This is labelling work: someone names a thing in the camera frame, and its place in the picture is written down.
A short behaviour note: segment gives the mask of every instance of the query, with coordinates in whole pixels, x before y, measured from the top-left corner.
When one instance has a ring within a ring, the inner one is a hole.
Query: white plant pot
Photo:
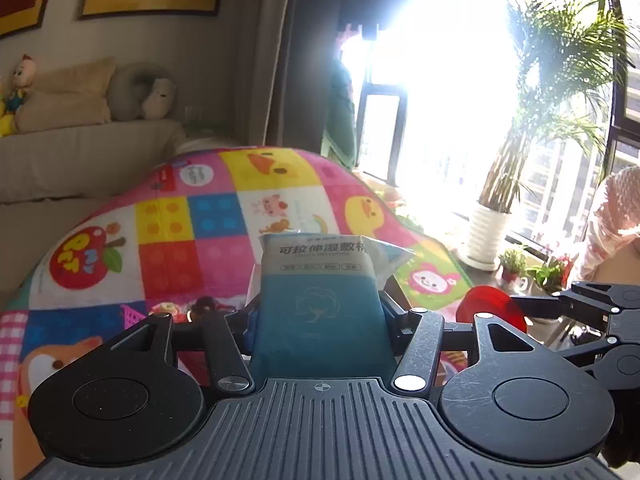
[[[510,219],[511,214],[495,212],[476,202],[469,218],[466,243],[458,250],[460,259],[475,269],[496,270]]]

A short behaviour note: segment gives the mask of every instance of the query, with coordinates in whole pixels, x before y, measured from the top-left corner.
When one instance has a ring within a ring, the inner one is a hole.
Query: pink gingham pattern
[[[14,419],[18,359],[28,314],[6,312],[0,316],[0,420]]]

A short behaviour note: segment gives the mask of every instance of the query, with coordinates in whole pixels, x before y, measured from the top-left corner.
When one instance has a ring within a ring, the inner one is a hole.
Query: silver screw
[[[249,387],[249,381],[239,375],[229,375],[220,379],[218,386],[226,392],[241,392]]]
[[[404,390],[406,392],[417,392],[427,385],[427,381],[425,381],[422,377],[418,377],[417,375],[401,375],[400,377],[396,378],[396,380],[394,381],[394,385],[399,390]]]

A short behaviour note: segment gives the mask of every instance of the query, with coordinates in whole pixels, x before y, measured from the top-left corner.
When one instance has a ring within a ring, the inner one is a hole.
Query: yellow plush toy
[[[4,98],[0,82],[0,137],[17,133],[14,115],[26,99],[35,75],[36,62],[25,54],[14,70],[14,90]]]

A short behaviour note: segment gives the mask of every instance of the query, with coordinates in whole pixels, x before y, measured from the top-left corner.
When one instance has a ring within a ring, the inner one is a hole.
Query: yellow square
[[[138,244],[193,240],[187,199],[158,198],[136,204]]]
[[[311,165],[289,148],[220,153],[238,191],[322,186]]]

